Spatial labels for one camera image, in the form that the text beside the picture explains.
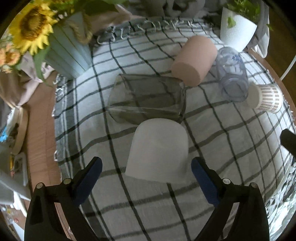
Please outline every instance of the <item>artificial flower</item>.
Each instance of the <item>artificial flower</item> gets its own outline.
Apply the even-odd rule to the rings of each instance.
[[[8,43],[5,47],[5,51],[8,52],[12,48],[12,43]]]
[[[54,12],[49,8],[49,2],[35,0],[23,8],[9,26],[9,33],[13,36],[13,43],[24,54],[28,49],[31,55],[49,45],[48,35],[53,33],[52,25]]]
[[[6,52],[5,48],[0,49],[0,67],[3,66],[6,62]]]
[[[13,66],[18,63],[20,59],[20,52],[16,49],[10,50],[9,52],[6,53],[6,63],[9,66]]]

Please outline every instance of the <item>table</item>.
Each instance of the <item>table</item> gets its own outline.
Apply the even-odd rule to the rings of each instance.
[[[213,207],[193,175],[185,185],[137,180],[124,175],[135,125],[117,124],[106,104],[119,73],[170,76],[170,66],[193,35],[209,37],[217,48],[223,43],[202,20],[150,19],[117,27],[120,41],[95,46],[93,67],[75,80],[60,77],[55,105],[57,160],[63,178],[73,177],[93,156],[103,160],[103,172],[89,199],[81,206],[90,226],[109,240],[193,240]],[[268,71],[252,56],[240,53],[249,79],[274,83]],[[285,128],[295,132],[285,101],[277,114],[249,109],[244,103],[224,100],[218,91],[215,66],[196,88],[188,89],[185,120],[189,159],[203,156],[220,177],[235,184],[256,182],[266,202],[287,173],[292,157],[279,143]],[[227,234],[234,215],[221,236]]]

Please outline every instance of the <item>clear glass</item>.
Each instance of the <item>clear glass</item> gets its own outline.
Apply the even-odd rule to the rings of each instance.
[[[248,97],[249,81],[239,53],[230,47],[221,48],[216,65],[223,97],[235,102],[244,101]]]
[[[116,122],[136,125],[152,118],[181,123],[185,108],[185,87],[179,79],[139,74],[120,74],[107,106]]]

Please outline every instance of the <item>white plant pot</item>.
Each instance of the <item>white plant pot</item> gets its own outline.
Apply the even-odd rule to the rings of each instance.
[[[228,28],[227,19],[232,17],[236,25]],[[252,39],[257,25],[245,17],[223,8],[221,19],[220,39],[236,51],[241,52]]]

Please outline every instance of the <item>white patterned cup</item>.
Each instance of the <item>white patterned cup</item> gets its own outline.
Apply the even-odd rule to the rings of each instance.
[[[274,84],[256,85],[252,83],[249,86],[247,103],[252,109],[277,113],[280,111],[283,101],[280,88]]]

